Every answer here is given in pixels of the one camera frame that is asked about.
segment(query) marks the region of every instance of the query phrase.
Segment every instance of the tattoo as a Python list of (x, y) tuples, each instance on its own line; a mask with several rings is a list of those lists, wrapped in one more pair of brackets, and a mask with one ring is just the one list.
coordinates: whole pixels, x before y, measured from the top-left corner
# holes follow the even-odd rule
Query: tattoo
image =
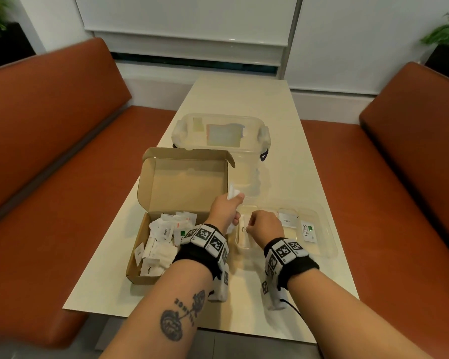
[(165, 310), (161, 314), (161, 332), (171, 341), (180, 341), (183, 337), (181, 319), (188, 317), (192, 326), (194, 326), (194, 320), (198, 317), (198, 313), (203, 309), (205, 296), (206, 295), (203, 289), (193, 295), (191, 310), (186, 307), (182, 301), (176, 299), (174, 303), (178, 306), (179, 310)]

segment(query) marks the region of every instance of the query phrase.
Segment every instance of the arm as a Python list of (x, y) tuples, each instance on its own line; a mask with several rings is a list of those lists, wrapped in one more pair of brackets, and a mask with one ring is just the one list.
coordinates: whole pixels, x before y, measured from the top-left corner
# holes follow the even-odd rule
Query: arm
[[(284, 237), (273, 213), (255, 211), (249, 224), (247, 231), (263, 249), (273, 239)], [(288, 290), (327, 358), (429, 358), (317, 269), (292, 276)]]
[[(225, 232), (238, 224), (236, 209), (244, 195), (217, 197), (205, 223)], [(115, 358), (184, 358), (192, 345), (197, 319), (212, 290), (210, 270), (194, 260), (174, 262), (145, 296), (101, 355)]]

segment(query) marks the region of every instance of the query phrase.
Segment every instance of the clear plastic container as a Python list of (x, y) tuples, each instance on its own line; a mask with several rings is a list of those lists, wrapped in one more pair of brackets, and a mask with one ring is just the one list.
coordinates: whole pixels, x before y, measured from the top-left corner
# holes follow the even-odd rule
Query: clear plastic container
[(241, 191), (257, 183), (260, 156), (264, 160), (271, 146), (269, 129), (259, 118), (221, 114), (186, 114), (176, 123), (171, 139), (174, 146), (186, 150), (229, 151), (236, 163), (229, 181)]
[(296, 220), (289, 224), (294, 226), (294, 228), (283, 226), (285, 238), (298, 241), (311, 256), (326, 258), (335, 258), (337, 256), (334, 236), (331, 232), (326, 212), (321, 205), (312, 201), (269, 199), (266, 202), (258, 202), (255, 199), (245, 199), (245, 202), (238, 207), (238, 211), (244, 218), (240, 219), (234, 239), (237, 252), (243, 258), (253, 259), (256, 251), (262, 255), (261, 250), (253, 239), (250, 236), (246, 239), (244, 235), (249, 222), (248, 217), (255, 210), (270, 211), (276, 216), (280, 216), (281, 213), (285, 214), (285, 216), (296, 217)]

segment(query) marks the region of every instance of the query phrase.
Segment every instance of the hand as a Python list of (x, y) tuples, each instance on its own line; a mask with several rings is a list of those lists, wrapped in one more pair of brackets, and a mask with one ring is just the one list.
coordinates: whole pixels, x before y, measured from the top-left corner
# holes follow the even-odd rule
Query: hand
[(246, 231), (262, 249), (273, 239), (284, 237), (284, 229), (278, 217), (264, 210), (253, 212)]
[(225, 235), (230, 224), (238, 225), (241, 214), (236, 209), (243, 203), (243, 199), (245, 199), (243, 193), (239, 193), (229, 200), (228, 194), (217, 196), (211, 204), (210, 215), (205, 223), (214, 225)]

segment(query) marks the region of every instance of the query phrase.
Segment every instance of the cardboard box lid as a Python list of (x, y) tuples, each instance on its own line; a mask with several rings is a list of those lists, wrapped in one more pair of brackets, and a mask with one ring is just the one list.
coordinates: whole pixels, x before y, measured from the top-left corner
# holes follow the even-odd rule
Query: cardboard box lid
[(151, 147), (143, 155), (138, 202), (147, 211), (209, 211), (228, 191), (226, 150)]

